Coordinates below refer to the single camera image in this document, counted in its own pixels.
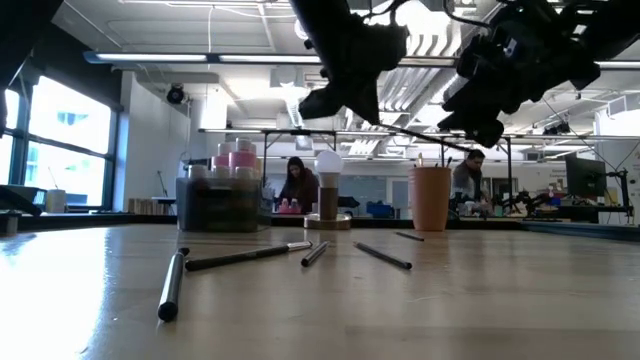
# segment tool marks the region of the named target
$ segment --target security camera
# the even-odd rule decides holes
[[[189,97],[184,92],[183,84],[172,84],[171,89],[167,93],[167,101],[169,104],[182,105],[189,100]]]

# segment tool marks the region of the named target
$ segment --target pink object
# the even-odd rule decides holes
[[[220,155],[213,157],[214,166],[229,166],[229,156]]]
[[[235,169],[237,167],[250,167],[256,166],[256,154],[248,151],[234,151],[229,154],[229,167]]]

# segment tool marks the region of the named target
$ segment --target desk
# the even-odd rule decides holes
[[[640,247],[518,231],[179,235],[175,225],[0,242],[1,359],[637,359]],[[180,244],[212,256],[288,241],[305,252],[186,274],[175,323],[156,307]],[[412,261],[397,269],[363,241]]]

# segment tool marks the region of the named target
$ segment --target ceiling light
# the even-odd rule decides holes
[[[398,67],[454,67],[456,58],[446,56],[407,56],[400,60]]]
[[[290,9],[288,1],[219,1],[219,0],[119,0],[123,4],[152,4],[152,5],[169,5],[172,7],[256,7],[262,5],[265,7],[277,7]]]
[[[315,55],[220,55],[223,63],[253,63],[253,64],[320,64],[320,58]]]
[[[257,129],[199,129],[200,132],[206,133],[223,133],[223,134],[261,134],[262,130]]]
[[[309,36],[307,36],[307,33],[302,28],[302,24],[300,23],[300,20],[298,19],[296,19],[296,22],[293,24],[293,31],[296,33],[296,36],[301,40],[307,40],[309,38]]]
[[[387,131],[336,131],[336,135],[356,135],[356,136],[389,136]]]
[[[203,54],[96,54],[96,57],[105,62],[206,62],[207,56]]]
[[[228,63],[228,64],[292,64],[322,65],[316,55],[263,55],[263,54],[204,54],[204,53],[100,53],[87,51],[84,53],[89,63]],[[407,56],[400,60],[398,67],[414,68],[454,68],[457,58],[446,56]],[[613,60],[597,62],[600,68],[607,70],[637,70],[638,60]]]

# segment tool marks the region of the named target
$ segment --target ceiling duct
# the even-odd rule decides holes
[[[626,111],[640,109],[640,94],[629,94],[610,101],[607,105],[609,116],[614,116]]]

